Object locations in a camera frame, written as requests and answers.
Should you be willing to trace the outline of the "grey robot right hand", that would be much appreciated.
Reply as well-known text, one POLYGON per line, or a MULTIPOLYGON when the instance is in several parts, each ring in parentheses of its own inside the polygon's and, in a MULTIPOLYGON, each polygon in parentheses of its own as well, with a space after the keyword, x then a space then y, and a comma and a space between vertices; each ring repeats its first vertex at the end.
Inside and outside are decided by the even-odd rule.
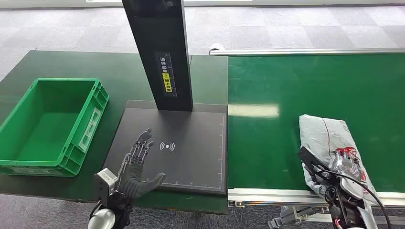
POLYGON ((358 181, 365 181, 365 173, 361 167, 361 160, 357 157, 354 147, 337 148, 329 168, 337 173, 345 174, 358 181))

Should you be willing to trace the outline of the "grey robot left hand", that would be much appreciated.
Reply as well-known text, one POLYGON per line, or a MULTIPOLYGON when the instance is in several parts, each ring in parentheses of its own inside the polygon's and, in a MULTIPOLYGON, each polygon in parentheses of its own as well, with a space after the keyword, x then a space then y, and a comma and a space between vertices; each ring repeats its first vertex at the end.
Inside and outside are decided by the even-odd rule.
POLYGON ((153 146, 151 138, 152 130, 148 128, 138 136, 130 151, 124 156, 118 190, 127 198, 139 198, 157 189, 165 179, 166 174, 160 172, 152 180, 142 181, 144 161, 153 146))

